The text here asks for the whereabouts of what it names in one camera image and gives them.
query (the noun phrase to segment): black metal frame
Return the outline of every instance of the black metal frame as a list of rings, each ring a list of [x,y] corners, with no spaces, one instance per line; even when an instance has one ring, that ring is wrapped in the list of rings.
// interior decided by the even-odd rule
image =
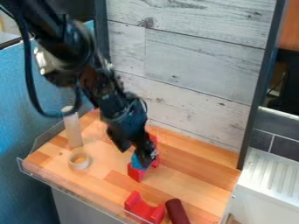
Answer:
[[[276,51],[277,38],[278,38],[278,33],[280,30],[281,21],[284,14],[285,5],[286,5],[286,0],[276,1],[275,12],[273,15],[273,20],[272,20],[272,24],[268,36],[266,51],[261,64],[260,75],[254,91],[254,98],[250,108],[249,117],[247,120],[247,126],[243,138],[243,143],[240,150],[239,160],[237,164],[237,169],[239,170],[243,169],[245,163],[249,141],[254,127],[254,119],[256,117],[258,107],[261,105],[261,99],[265,94],[265,86],[269,82],[268,75],[272,70],[273,61],[275,60],[276,57],[275,51]]]

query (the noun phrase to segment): black cable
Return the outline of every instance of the black cable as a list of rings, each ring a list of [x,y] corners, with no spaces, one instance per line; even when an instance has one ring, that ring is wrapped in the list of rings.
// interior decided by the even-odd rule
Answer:
[[[27,91],[28,95],[30,97],[31,103],[33,107],[42,115],[46,117],[62,117],[62,116],[69,116],[71,114],[74,114],[75,112],[78,111],[78,109],[81,106],[81,98],[80,98],[80,84],[77,81],[76,86],[75,86],[75,103],[73,105],[73,108],[65,113],[46,113],[40,106],[38,97],[37,97],[37,92],[34,84],[34,79],[33,79],[33,74],[32,74],[32,63],[31,63],[31,41],[29,39],[29,34],[28,34],[28,28],[27,24],[23,19],[22,12],[17,8],[17,6],[10,2],[10,8],[12,10],[12,14],[15,18],[15,21],[17,23],[18,29],[20,30],[22,39],[24,41],[24,70],[25,70],[25,80],[26,80],[26,86],[27,86]]]

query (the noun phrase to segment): white cylinder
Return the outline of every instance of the white cylinder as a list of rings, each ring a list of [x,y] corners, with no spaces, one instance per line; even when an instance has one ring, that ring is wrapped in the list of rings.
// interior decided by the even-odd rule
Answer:
[[[72,108],[73,106],[65,106],[61,111],[65,113],[70,111]],[[63,121],[66,127],[66,135],[69,146],[71,148],[78,148],[83,146],[78,113],[64,116]]]

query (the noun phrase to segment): gray wall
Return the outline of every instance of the gray wall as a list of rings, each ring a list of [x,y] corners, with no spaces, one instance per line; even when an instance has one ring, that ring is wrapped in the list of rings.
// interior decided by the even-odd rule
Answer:
[[[112,61],[154,124],[239,151],[275,0],[110,0]]]
[[[60,110],[62,105],[73,100],[71,93],[58,91],[36,71],[34,76],[45,109]],[[24,82],[23,46],[1,50],[0,223],[59,223],[49,187],[21,173],[16,162],[16,157],[28,155],[36,137],[57,122],[57,119],[39,115],[29,102]]]

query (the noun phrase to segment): tape roll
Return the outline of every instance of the tape roll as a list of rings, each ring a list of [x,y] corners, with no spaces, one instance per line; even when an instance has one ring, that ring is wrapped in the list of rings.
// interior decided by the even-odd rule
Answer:
[[[84,170],[90,165],[90,157],[85,152],[73,153],[68,159],[69,166],[78,171]]]

